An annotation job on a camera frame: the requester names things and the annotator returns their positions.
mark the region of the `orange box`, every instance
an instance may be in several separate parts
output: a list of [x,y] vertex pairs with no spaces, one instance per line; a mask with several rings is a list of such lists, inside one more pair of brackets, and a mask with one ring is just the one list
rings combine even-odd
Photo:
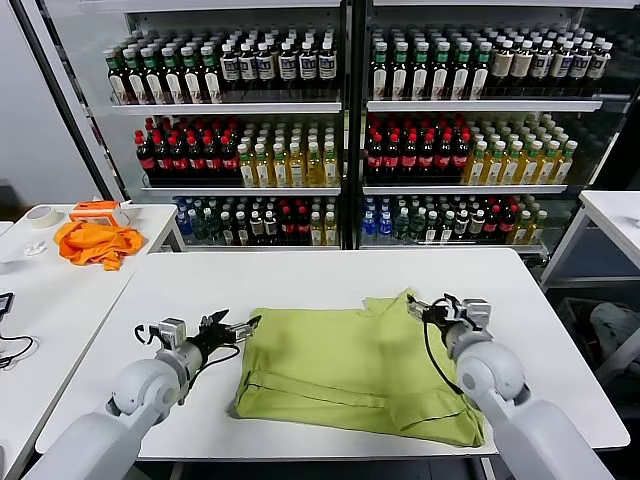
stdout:
[[122,211],[120,204],[113,201],[96,201],[78,203],[69,213],[73,222],[97,223],[113,227],[126,227],[129,217]]

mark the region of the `metal shelf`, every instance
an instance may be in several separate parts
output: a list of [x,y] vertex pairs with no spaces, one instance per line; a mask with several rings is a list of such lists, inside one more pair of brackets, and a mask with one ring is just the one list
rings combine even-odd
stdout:
[[220,197],[337,197],[340,187],[322,188],[244,188],[244,187],[143,187],[150,196],[220,196]]
[[341,0],[81,0],[82,13],[143,13],[256,8],[332,8]]
[[282,103],[202,103],[183,105],[118,105],[111,111],[119,115],[216,115],[216,114],[289,114],[340,113],[340,102]]
[[567,185],[396,185],[362,187],[364,195],[518,195],[562,193]]
[[500,6],[500,7],[578,7],[633,8],[638,0],[373,0],[374,7],[412,6]]
[[369,112],[594,112],[602,100],[370,100]]

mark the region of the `green cloth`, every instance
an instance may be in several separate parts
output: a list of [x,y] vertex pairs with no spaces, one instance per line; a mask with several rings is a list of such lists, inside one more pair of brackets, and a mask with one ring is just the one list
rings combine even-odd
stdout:
[[[482,445],[483,417],[433,367],[408,292],[367,298],[366,310],[255,310],[262,319],[245,348],[236,413]],[[429,343],[455,382],[434,325]]]

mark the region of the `orange cloth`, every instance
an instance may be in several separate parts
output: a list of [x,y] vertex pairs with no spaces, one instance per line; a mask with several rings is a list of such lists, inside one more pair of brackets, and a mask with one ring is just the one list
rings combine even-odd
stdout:
[[119,270],[124,255],[142,247],[144,237],[130,227],[95,223],[65,223],[53,237],[60,255],[74,265],[102,262],[105,270]]

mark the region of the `white table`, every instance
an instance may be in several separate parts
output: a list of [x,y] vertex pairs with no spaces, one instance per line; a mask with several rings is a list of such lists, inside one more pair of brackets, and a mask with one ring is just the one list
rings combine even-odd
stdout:
[[[203,314],[223,308],[231,309],[225,321],[236,323],[246,321],[255,307],[359,308],[366,296],[395,296],[408,286],[427,301],[443,292],[487,299],[494,308],[490,331],[517,352],[532,390],[565,410],[592,447],[629,442],[618,415],[518,255],[508,248],[470,248],[149,255],[69,383],[36,450],[46,452],[73,420],[106,402],[127,365],[153,358],[156,349],[135,340],[136,324],[181,318],[188,322],[189,334],[195,334]],[[234,419],[228,412],[240,372],[241,358],[236,357],[203,373],[186,404],[174,408],[145,437],[140,458],[338,460],[496,453],[490,430],[486,445],[474,449]]]
[[[640,192],[583,191],[582,207],[556,248],[541,277],[542,288],[548,288],[558,277],[573,247],[580,241],[590,222],[640,269]],[[640,355],[640,329],[614,352],[596,371],[598,380],[606,384]]]
[[[69,212],[72,206],[55,208]],[[131,225],[146,241],[117,272],[104,271],[102,265],[75,266],[58,254],[53,236],[68,221],[66,213],[42,230],[33,229],[23,217],[0,236],[0,261],[7,262],[0,265],[0,294],[15,294],[0,332],[30,335],[39,344],[15,367],[0,370],[0,478],[14,479],[22,472],[40,430],[118,295],[144,256],[177,231],[174,205],[127,208]],[[44,240],[47,249],[24,256],[24,247],[38,240]],[[0,351],[15,353],[22,343],[0,343]]]

